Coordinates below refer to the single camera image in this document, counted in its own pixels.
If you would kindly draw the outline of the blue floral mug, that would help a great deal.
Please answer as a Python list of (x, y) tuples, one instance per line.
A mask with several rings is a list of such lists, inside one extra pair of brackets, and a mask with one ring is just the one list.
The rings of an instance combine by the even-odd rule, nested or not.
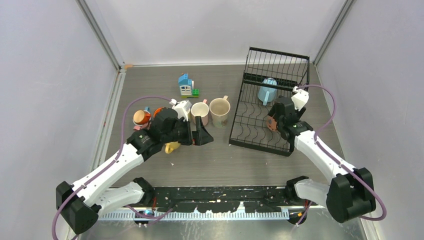
[[(150, 112), (150, 114), (151, 114), (151, 111), (150, 111), (150, 108), (149, 108), (149, 107), (145, 107), (144, 109), (141, 109), (141, 110), (148, 111), (148, 112)], [(146, 123), (146, 124), (144, 124), (144, 125), (138, 125), (138, 126), (141, 126), (141, 129), (142, 129), (142, 128), (146, 128), (146, 127), (149, 125), (150, 120), (149, 120), (149, 122), (148, 122), (148, 123)]]

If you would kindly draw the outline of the tall cream dragon mug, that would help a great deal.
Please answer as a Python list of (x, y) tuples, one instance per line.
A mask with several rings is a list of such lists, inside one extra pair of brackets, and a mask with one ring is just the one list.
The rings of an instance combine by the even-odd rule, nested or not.
[(213, 99), (209, 104), (209, 110), (213, 126), (216, 128), (224, 127), (228, 122), (229, 112), (231, 110), (229, 97), (224, 95), (223, 97)]

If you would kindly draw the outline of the pink faceted mug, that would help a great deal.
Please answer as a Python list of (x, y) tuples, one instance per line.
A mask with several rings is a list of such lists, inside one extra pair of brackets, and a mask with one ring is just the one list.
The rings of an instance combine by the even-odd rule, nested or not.
[(202, 124), (206, 126), (209, 121), (210, 107), (207, 104), (207, 100), (204, 99), (201, 102), (197, 102), (191, 106), (190, 117), (191, 121), (195, 124), (196, 117), (201, 117)]

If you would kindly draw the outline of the yellow mug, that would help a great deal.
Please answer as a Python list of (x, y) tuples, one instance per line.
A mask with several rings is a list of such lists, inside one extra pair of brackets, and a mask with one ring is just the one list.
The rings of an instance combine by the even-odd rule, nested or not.
[(177, 141), (169, 142), (165, 144), (165, 153), (171, 154), (174, 150), (178, 149), (181, 144)]

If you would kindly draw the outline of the orange mug black handle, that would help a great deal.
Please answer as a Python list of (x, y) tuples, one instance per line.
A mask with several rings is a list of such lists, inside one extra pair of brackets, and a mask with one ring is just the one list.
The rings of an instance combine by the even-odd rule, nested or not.
[(155, 118), (157, 117), (157, 115), (158, 115), (161, 111), (163, 111), (164, 109), (166, 109), (166, 107), (159, 107), (159, 108), (157, 108), (157, 109), (154, 111), (154, 113), (153, 113), (153, 118), (155, 119)]

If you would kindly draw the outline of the black wire dish rack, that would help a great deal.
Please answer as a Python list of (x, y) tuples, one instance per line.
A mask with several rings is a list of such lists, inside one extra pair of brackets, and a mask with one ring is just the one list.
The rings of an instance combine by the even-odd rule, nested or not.
[(278, 97), (291, 97), (294, 87), (310, 82), (306, 55), (251, 46), (246, 56), (229, 144), (290, 156), (294, 148), (275, 129), (268, 115)]

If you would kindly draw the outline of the salmon pink mug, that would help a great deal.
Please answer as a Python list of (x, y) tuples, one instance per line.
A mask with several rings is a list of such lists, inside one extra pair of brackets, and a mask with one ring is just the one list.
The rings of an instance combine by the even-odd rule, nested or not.
[(270, 131), (276, 132), (277, 131), (277, 122), (275, 119), (271, 116), (267, 116), (266, 119), (266, 126)]

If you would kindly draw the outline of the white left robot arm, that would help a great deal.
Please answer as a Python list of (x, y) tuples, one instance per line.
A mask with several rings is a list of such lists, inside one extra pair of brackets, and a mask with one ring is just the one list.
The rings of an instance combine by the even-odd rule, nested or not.
[(214, 138), (195, 118), (195, 129), (175, 109), (163, 107), (153, 116), (149, 127), (137, 130), (121, 145), (117, 153), (85, 177), (70, 184), (61, 182), (55, 189), (56, 218), (62, 216), (76, 235), (89, 230), (100, 216), (122, 206), (138, 203), (148, 207), (154, 199), (153, 187), (142, 177), (127, 185), (107, 191), (118, 179), (141, 165), (171, 142), (184, 146), (202, 146)]

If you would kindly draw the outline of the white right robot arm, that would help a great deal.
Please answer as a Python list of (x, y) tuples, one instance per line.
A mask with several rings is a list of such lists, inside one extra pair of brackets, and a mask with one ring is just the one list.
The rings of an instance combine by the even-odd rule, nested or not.
[(291, 205), (303, 200), (315, 202), (329, 211), (339, 223), (362, 217), (376, 210), (373, 176), (339, 157), (321, 142), (314, 129), (300, 118), (306, 109), (298, 108), (290, 97), (280, 96), (268, 116), (276, 130), (289, 143), (289, 150), (303, 153), (324, 175), (326, 184), (300, 176), (286, 182), (285, 198)]

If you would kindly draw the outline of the orange mug shelf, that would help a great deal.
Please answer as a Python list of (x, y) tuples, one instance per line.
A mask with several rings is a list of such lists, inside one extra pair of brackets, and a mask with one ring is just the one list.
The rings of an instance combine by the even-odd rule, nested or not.
[(135, 125), (142, 126), (150, 121), (151, 116), (150, 112), (146, 110), (138, 110), (133, 114), (132, 120)]

